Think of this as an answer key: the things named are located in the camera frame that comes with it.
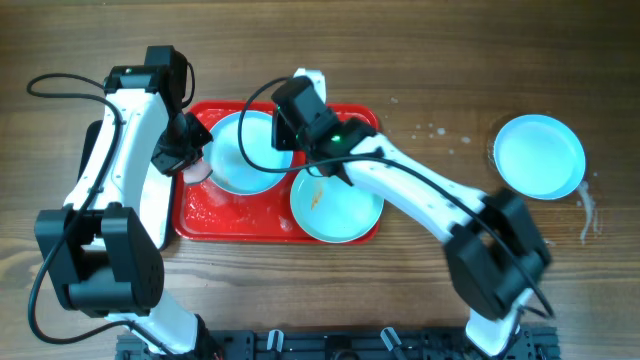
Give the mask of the pink sponge with green scourer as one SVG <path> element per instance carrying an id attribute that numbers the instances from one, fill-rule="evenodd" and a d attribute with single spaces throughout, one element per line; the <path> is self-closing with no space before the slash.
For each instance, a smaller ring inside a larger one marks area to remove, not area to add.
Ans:
<path id="1" fill-rule="evenodd" d="M 212 174 L 210 164 L 202 159 L 182 171 L 183 181 L 187 185 L 197 185 L 205 181 Z"/>

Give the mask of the light blue plate with sauce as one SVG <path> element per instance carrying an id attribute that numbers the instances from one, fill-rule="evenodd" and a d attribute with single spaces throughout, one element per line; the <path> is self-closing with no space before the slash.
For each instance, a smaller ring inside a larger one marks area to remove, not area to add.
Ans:
<path id="1" fill-rule="evenodd" d="M 290 208 L 298 226 L 312 238 L 331 244 L 365 236 L 378 223 L 384 199 L 347 185 L 337 176 L 322 177 L 313 168 L 295 177 Z"/>

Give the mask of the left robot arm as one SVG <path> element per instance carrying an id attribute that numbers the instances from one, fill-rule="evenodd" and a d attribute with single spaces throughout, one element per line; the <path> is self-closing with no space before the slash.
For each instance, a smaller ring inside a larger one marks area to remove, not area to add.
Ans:
<path id="1" fill-rule="evenodd" d="M 219 359 L 222 347 L 202 318 L 164 288 L 160 250 L 139 217 L 148 170 L 208 176 L 209 130 L 188 111 L 195 75 L 170 45 L 151 46 L 140 65 L 114 67 L 100 84 L 104 119 L 62 207 L 39 213 L 34 234 L 60 305 L 124 327 L 155 355 Z"/>

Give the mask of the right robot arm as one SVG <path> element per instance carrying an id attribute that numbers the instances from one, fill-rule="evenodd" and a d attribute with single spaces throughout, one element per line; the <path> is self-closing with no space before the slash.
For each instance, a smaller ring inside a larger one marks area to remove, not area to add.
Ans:
<path id="1" fill-rule="evenodd" d="M 465 335 L 476 349 L 504 354 L 532 296 L 544 307 L 541 316 L 552 316 L 538 287 L 551 255 L 518 195 L 458 184 L 402 153 L 373 126 L 340 120 L 305 75 L 277 83 L 276 145 L 303 151 L 321 176 L 382 197 L 441 242 L 453 287 L 470 308 Z"/>

